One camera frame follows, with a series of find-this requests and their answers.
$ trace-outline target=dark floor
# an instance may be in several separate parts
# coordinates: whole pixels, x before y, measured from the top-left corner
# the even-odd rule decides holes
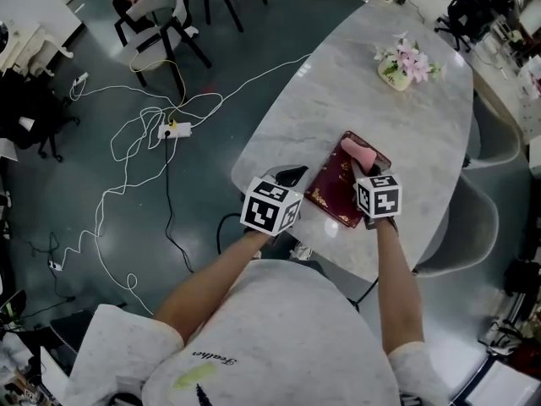
[[[59,96],[67,95],[74,78],[84,72],[90,77],[86,91],[107,85],[139,87],[128,69],[112,56],[120,47],[112,28],[117,15],[111,0],[75,0],[71,9],[87,25],[69,48],[73,61],[63,59],[55,68],[52,82]],[[194,24],[200,29],[198,44],[213,62],[206,69],[182,44],[176,51],[190,96],[206,91],[227,94],[245,80],[288,60],[312,52],[353,10],[359,0],[236,0],[234,3],[245,32],[238,33],[222,0],[211,0],[212,25],[205,25],[202,0],[190,0]],[[216,227],[220,218],[239,211],[239,193],[229,173],[272,102],[301,63],[278,69],[246,86],[227,101],[222,109],[194,130],[189,139],[180,140],[171,163],[171,195],[176,212],[173,236],[186,249],[195,269],[216,256]],[[168,95],[178,101],[171,70],[161,67],[145,76],[148,91]],[[202,98],[189,110],[205,114],[215,99]],[[112,159],[109,142],[120,127],[139,115],[139,110],[164,101],[126,90],[109,90],[81,99],[70,112],[81,118],[81,125],[67,127],[58,144],[64,163],[51,158],[41,160],[36,149],[20,152],[20,161],[8,167],[7,186],[14,208],[10,219],[14,238],[10,255],[17,288],[28,294],[27,313],[59,301],[53,292],[45,256],[33,259],[31,240],[46,248],[53,231],[61,249],[75,246],[84,228],[94,228],[96,206],[105,189],[123,180],[123,164]],[[118,155],[140,135],[135,124],[115,145]],[[164,163],[164,148],[143,150],[129,165],[130,182],[154,176]],[[504,166],[467,172],[468,177],[495,200],[500,213],[500,233],[495,250],[482,264],[461,272],[419,280],[426,306],[426,337],[434,366],[450,389],[457,389],[476,363],[484,356],[475,339],[487,318],[500,302],[499,288],[507,263],[516,255],[527,213],[529,172],[523,156]],[[104,236],[101,253],[119,282],[129,272],[139,277],[139,296],[153,310],[188,272],[182,257],[166,239],[164,229],[168,210],[165,179],[154,180],[124,196],[106,199]],[[240,236],[242,229],[231,220],[222,231],[222,245]],[[65,270],[59,274],[61,294],[77,296],[62,305],[27,320],[27,326],[68,315],[99,303],[128,303],[127,310],[145,314],[135,299],[118,288],[100,266],[93,239],[83,238],[83,253],[70,254]],[[322,261],[331,280],[348,297],[357,298],[368,284]],[[362,303],[361,313],[379,333],[376,290]]]

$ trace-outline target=marble table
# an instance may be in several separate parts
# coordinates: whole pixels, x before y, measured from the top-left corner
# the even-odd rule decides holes
[[[472,118],[472,70],[460,54],[396,5],[365,4],[312,53],[278,96],[232,169],[245,191],[271,167],[303,164],[308,184],[342,134],[351,130],[392,160],[403,184],[400,239],[413,268],[449,204],[462,169]],[[412,83],[400,93],[376,73],[374,44],[408,31],[430,59],[446,63],[445,82]],[[377,278],[375,231],[347,228],[305,200],[288,230],[329,261]]]

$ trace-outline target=cable plug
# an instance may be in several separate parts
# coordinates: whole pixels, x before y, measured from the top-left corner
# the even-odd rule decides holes
[[[60,263],[55,263],[54,261],[48,261],[48,265],[51,269],[54,269],[55,271],[61,271],[62,270],[62,266],[60,265]]]
[[[83,81],[85,81],[88,77],[89,77],[88,72],[85,72],[85,73],[82,74],[79,78],[76,78],[76,79],[74,80],[73,87],[75,87],[76,85],[80,85],[80,84],[81,84]]]

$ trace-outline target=white cable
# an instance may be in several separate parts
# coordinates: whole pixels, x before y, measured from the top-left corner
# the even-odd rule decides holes
[[[101,226],[105,220],[105,197],[107,194],[116,194],[116,195],[124,195],[125,192],[126,192],[126,188],[138,188],[139,186],[142,186],[144,184],[147,184],[149,183],[151,180],[154,180],[154,179],[157,179],[159,178],[163,172],[165,171],[166,169],[166,166],[167,164],[169,164],[169,162],[172,161],[172,159],[175,157],[175,153],[177,152],[177,142],[178,142],[178,139],[175,139],[175,144],[173,146],[173,150],[172,150],[172,154],[171,156],[167,159],[167,163],[161,168],[160,172],[156,175],[156,176],[153,176],[151,178],[148,178],[146,180],[143,180],[142,182],[139,182],[138,184],[129,184],[128,183],[128,161],[130,158],[133,158],[134,156],[136,156],[138,153],[139,153],[139,148],[141,146],[141,143],[143,142],[143,140],[148,136],[149,137],[149,141],[148,141],[148,146],[147,146],[147,149],[148,150],[152,150],[152,149],[155,149],[159,144],[160,144],[160,139],[158,139],[158,141],[152,145],[152,134],[154,133],[155,129],[158,127],[158,125],[160,123],[165,123],[166,122],[166,111],[168,110],[173,110],[173,111],[179,111],[181,112],[182,114],[186,114],[188,116],[191,116],[193,118],[197,118],[199,120],[198,123],[196,124],[192,124],[192,128],[195,128],[197,126],[199,126],[200,124],[202,124],[207,118],[209,118],[210,116],[212,116],[215,112],[217,112],[221,105],[227,100],[229,99],[230,97],[232,97],[233,95],[235,95],[236,93],[238,93],[244,86],[246,86],[246,84],[250,83],[251,81],[254,81],[254,80],[257,80],[258,78],[261,78],[267,74],[269,74],[270,72],[272,71],[275,71],[283,66],[286,66],[288,64],[292,64],[292,63],[297,63],[301,60],[303,60],[304,58],[308,57],[310,54],[306,54],[304,56],[302,56],[301,58],[298,58],[297,60],[293,60],[291,62],[285,62],[285,63],[282,63],[278,66],[276,66],[275,68],[273,69],[270,69],[266,72],[264,72],[263,74],[260,74],[256,77],[253,77],[252,79],[248,80],[248,81],[245,81],[244,83],[242,83],[240,85],[240,87],[238,87],[233,93],[230,93],[229,95],[227,95],[225,98],[219,94],[219,93],[214,93],[214,92],[211,92],[211,93],[203,93],[203,94],[200,94],[200,95],[197,95],[197,96],[194,96],[193,98],[191,98],[189,101],[186,101],[184,104],[180,105],[180,106],[176,106],[172,101],[171,99],[169,99],[167,96],[160,96],[160,95],[153,95],[151,93],[148,93],[146,91],[143,91],[141,89],[135,89],[133,87],[129,87],[127,85],[111,85],[111,86],[108,86],[108,87],[103,87],[101,89],[97,89],[95,91],[90,91],[88,93],[84,93],[84,90],[85,90],[85,87],[86,87],[86,80],[83,80],[83,86],[80,90],[80,93],[79,94],[76,94],[75,93],[75,83],[72,85],[71,89],[69,90],[69,97],[73,100],[73,101],[78,101],[81,97],[83,96],[88,96],[88,95],[92,95],[93,93],[98,93],[98,92],[101,92],[101,91],[105,91],[107,89],[128,89],[130,91],[138,91],[138,92],[141,92],[141,93],[144,93],[145,95],[147,96],[152,96],[152,97],[155,97],[155,98],[158,98],[158,99],[166,99],[170,104],[171,106],[170,107],[166,107],[166,108],[161,108],[161,107],[156,107],[156,106],[153,106],[153,107],[146,107],[146,108],[143,108],[140,112],[139,112],[139,116],[137,118],[133,118],[131,120],[129,120],[128,122],[126,122],[122,128],[111,138],[111,142],[110,142],[110,147],[111,147],[111,153],[112,153],[112,158],[114,159],[115,162],[124,162],[124,181],[123,181],[123,184],[122,185],[119,185],[117,187],[114,187],[114,188],[110,188],[106,191],[103,192],[103,194],[101,195],[101,199],[100,199],[100,203],[98,204],[98,206],[96,207],[96,214],[94,216],[94,220],[95,220],[95,224],[94,224],[94,232],[91,232],[90,230],[83,230],[80,235],[79,235],[79,242],[78,242],[78,245],[77,245],[77,249],[73,249],[71,247],[66,247],[66,249],[64,250],[64,256],[63,256],[63,259],[62,259],[62,264],[60,265],[60,269],[63,270],[64,268],[64,264],[66,263],[66,258],[68,257],[68,251],[72,251],[76,254],[80,254],[81,253],[81,241],[83,239],[83,236],[85,235],[85,233],[88,233],[89,235],[93,236],[94,237],[94,241],[96,243],[96,249],[97,249],[97,253],[98,253],[98,258],[100,260],[100,263],[101,265],[103,266],[103,269],[105,269],[107,275],[115,282],[115,284],[117,284],[117,286],[119,286],[120,288],[122,288],[123,290],[127,290],[129,291],[140,303],[141,305],[143,305],[143,307],[145,308],[145,310],[147,310],[150,314],[153,314],[152,311],[149,310],[149,308],[145,305],[145,303],[143,302],[143,300],[135,293],[134,289],[137,287],[137,283],[138,283],[138,279],[137,279],[137,276],[132,273],[132,272],[129,272],[128,275],[126,276],[126,285],[123,285],[121,284],[110,272],[109,272],[109,269],[107,268],[105,262],[103,261],[102,257],[101,257],[101,251],[100,251],[100,245],[98,243],[98,238],[100,238],[100,233],[101,233]],[[192,114],[191,112],[185,112],[182,110],[182,107],[186,106],[187,104],[189,104],[193,99],[197,98],[197,97],[200,97],[200,96],[219,96],[220,97],[220,101],[218,102],[218,104],[212,108],[212,110],[204,117],[201,117],[201,116],[197,116],[196,114]],[[150,119],[148,120],[148,122],[145,121],[145,116],[147,114],[152,114],[152,116],[150,117]],[[143,125],[143,133],[142,135],[137,139],[135,140],[131,146],[126,150],[126,155],[121,157],[121,158],[117,158],[116,154],[115,154],[115,151],[114,151],[114,148],[113,148],[113,143],[114,143],[114,140],[122,133],[122,131],[128,126],[130,125],[131,123],[133,122],[136,122],[136,121],[140,121]]]

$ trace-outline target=flower vase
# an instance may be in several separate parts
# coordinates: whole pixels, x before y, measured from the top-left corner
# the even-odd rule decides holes
[[[383,59],[378,65],[378,75],[396,91],[404,91],[412,83],[412,79],[405,75],[401,69],[392,72],[387,71],[392,64],[391,60]]]

